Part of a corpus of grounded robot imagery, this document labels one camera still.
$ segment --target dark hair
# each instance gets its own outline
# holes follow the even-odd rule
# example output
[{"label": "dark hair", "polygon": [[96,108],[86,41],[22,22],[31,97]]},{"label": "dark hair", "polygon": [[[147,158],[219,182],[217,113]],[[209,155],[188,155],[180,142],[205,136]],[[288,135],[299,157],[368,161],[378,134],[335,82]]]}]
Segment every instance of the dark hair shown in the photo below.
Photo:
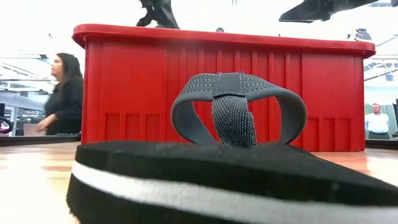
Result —
[{"label": "dark hair", "polygon": [[61,97],[63,86],[75,78],[83,81],[83,75],[81,74],[79,60],[75,56],[67,53],[58,53],[57,56],[62,60],[63,65],[63,78],[57,86],[58,95]]}]

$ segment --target desk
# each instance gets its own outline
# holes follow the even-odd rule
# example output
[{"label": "desk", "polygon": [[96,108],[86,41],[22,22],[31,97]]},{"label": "desk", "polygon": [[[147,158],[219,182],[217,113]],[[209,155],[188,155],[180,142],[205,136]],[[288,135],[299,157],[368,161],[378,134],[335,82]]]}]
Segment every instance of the desk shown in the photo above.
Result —
[{"label": "desk", "polygon": [[[78,223],[65,202],[78,144],[0,147],[0,223]],[[314,154],[398,186],[398,151]]]}]

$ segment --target bin rim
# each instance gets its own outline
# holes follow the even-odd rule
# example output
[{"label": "bin rim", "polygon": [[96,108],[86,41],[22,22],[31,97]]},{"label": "bin rim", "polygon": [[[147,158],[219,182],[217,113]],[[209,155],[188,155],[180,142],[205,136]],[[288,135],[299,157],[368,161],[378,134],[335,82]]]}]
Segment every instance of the bin rim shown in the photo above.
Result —
[{"label": "bin rim", "polygon": [[363,59],[376,54],[376,46],[369,42],[353,42],[347,40],[316,40],[294,37],[273,37],[261,35],[232,34],[220,32],[203,32],[192,30],[128,27],[106,24],[80,24],[74,28],[72,39],[85,49],[87,35],[150,38],[158,40],[180,40],[200,42],[224,42],[228,44],[250,44],[270,46],[273,48],[290,48],[322,50],[324,52],[340,51],[347,55],[362,55]]}]

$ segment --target red plastic bin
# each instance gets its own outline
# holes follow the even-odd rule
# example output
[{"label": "red plastic bin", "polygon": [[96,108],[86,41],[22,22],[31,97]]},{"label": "red plastic bin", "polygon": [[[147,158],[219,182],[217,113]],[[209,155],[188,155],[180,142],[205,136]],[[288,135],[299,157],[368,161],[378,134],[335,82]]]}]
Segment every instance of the red plastic bin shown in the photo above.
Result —
[{"label": "red plastic bin", "polygon": [[[375,54],[373,44],[101,24],[75,27],[73,40],[86,49],[82,144],[185,141],[172,127],[170,109],[188,79],[243,71],[303,98],[308,121],[293,145],[365,148],[363,59]],[[216,136],[211,104],[195,108]],[[249,109],[258,141],[278,140],[277,101],[255,101]]]}]

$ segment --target woman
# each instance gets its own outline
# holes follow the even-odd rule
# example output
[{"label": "woman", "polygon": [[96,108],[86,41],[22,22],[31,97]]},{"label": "woman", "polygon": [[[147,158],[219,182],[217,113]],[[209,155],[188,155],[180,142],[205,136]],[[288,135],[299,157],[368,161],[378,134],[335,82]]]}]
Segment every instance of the woman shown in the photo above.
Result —
[{"label": "woman", "polygon": [[46,135],[77,134],[81,131],[83,76],[78,59],[59,53],[51,64],[51,75],[57,80],[53,94],[44,106],[46,118],[37,124],[37,132]]}]

